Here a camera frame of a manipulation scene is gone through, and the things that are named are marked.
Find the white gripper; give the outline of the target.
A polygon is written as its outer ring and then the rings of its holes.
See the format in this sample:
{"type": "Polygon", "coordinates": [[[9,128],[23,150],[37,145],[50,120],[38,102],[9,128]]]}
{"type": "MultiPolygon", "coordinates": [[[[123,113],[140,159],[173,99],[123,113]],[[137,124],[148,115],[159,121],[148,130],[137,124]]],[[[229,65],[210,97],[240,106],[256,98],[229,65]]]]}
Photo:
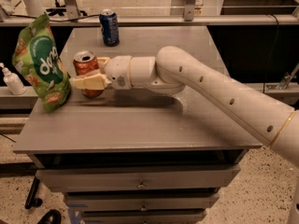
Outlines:
{"type": "Polygon", "coordinates": [[[99,70],[91,71],[85,75],[70,78],[71,85],[81,90],[102,91],[108,85],[115,90],[130,90],[132,88],[129,68],[131,56],[98,57],[100,65],[105,66],[106,75],[99,70]]]}

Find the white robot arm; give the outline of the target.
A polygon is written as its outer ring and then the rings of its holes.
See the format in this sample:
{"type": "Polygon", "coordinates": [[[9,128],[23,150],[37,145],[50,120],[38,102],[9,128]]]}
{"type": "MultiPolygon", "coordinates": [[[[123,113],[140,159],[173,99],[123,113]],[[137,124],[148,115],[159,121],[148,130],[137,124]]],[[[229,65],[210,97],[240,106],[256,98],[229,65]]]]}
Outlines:
{"type": "Polygon", "coordinates": [[[191,87],[264,146],[299,167],[299,112],[167,46],[154,57],[100,57],[100,67],[70,78],[80,90],[145,88],[174,94],[191,87]]]}

